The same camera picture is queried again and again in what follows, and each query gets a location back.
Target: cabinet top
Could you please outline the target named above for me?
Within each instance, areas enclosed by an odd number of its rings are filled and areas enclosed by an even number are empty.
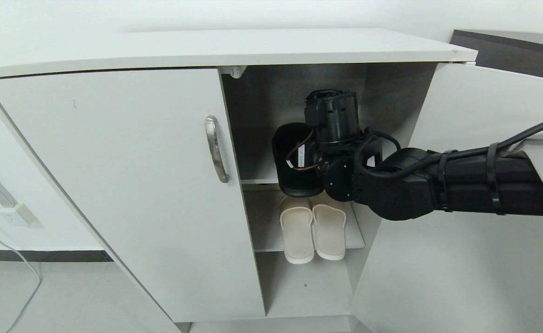
[[[0,77],[103,69],[462,62],[477,51],[379,28],[126,32],[0,55]]]

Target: wall baseboard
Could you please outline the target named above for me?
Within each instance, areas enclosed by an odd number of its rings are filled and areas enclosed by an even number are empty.
[[[26,260],[43,263],[97,263],[113,261],[106,251],[20,251]],[[16,253],[0,250],[0,261],[22,261]]]

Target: floor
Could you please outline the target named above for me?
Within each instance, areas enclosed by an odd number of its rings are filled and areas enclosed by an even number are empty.
[[[41,263],[41,271],[43,284],[11,333],[178,332],[115,263]],[[0,333],[36,284],[24,263],[0,261]]]

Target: open cabinet door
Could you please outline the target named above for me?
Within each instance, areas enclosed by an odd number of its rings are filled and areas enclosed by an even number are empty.
[[[6,78],[0,104],[175,322],[265,316],[217,69]]]
[[[438,65],[409,146],[487,146],[543,122],[543,78]],[[374,333],[543,332],[543,218],[381,222],[351,312]]]

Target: slipper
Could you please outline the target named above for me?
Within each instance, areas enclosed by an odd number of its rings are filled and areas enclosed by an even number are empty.
[[[280,202],[284,255],[291,264],[309,263],[314,258],[310,229],[313,214],[307,198],[285,197]]]
[[[326,192],[312,198],[313,237],[316,252],[322,259],[341,260],[345,257],[345,207]]]

